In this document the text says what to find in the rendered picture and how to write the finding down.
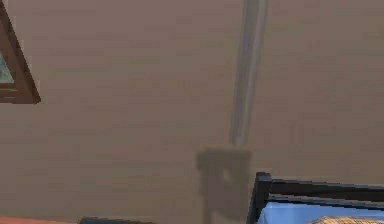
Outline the dark grey furniture edge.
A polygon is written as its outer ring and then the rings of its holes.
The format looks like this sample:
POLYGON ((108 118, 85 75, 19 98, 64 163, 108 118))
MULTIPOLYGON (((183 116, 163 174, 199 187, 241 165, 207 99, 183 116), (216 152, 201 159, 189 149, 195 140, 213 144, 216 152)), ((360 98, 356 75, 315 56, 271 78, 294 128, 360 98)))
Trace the dark grey furniture edge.
POLYGON ((155 224, 153 222, 132 221, 100 217, 83 217, 77 224, 155 224))

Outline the brown framed window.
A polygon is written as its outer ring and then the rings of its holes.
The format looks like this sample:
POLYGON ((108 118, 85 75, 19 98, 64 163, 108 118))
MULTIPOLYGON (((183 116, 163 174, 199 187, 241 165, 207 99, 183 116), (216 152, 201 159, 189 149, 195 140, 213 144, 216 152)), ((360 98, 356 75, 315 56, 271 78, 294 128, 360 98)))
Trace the brown framed window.
POLYGON ((0 53, 12 82, 0 82, 0 103, 38 104, 41 97, 10 21, 4 0, 0 0, 0 53))

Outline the black framed bed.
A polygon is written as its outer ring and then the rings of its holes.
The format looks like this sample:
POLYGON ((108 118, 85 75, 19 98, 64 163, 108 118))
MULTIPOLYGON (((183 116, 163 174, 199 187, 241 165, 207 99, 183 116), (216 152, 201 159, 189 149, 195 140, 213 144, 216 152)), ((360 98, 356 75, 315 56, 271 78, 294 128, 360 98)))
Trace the black framed bed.
POLYGON ((246 224, 307 224, 323 216, 384 221, 384 187, 274 179, 257 172, 246 224))

